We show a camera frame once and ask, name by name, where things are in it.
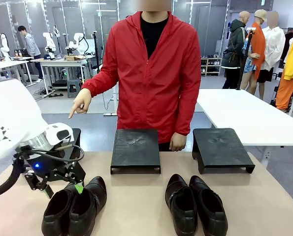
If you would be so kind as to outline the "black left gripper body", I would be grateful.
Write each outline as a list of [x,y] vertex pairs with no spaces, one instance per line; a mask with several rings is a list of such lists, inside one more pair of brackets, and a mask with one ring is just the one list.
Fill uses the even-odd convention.
[[54,152],[41,152],[40,154],[32,155],[27,159],[27,163],[32,168],[34,173],[41,179],[46,175],[49,177],[48,181],[57,181],[54,177],[55,171],[60,173],[84,171],[79,161],[85,156],[81,148],[67,148]]

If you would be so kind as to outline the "person's left hand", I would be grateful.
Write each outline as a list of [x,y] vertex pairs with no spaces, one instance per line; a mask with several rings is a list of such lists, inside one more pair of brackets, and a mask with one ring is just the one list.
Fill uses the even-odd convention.
[[171,137],[169,149],[171,151],[181,151],[185,148],[187,142],[187,136],[179,133],[174,133]]

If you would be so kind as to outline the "person's right hand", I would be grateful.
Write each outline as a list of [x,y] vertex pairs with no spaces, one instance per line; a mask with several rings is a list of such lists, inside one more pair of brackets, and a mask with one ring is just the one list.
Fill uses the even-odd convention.
[[72,118],[75,113],[86,114],[91,100],[91,92],[87,88],[81,89],[73,102],[68,118]]

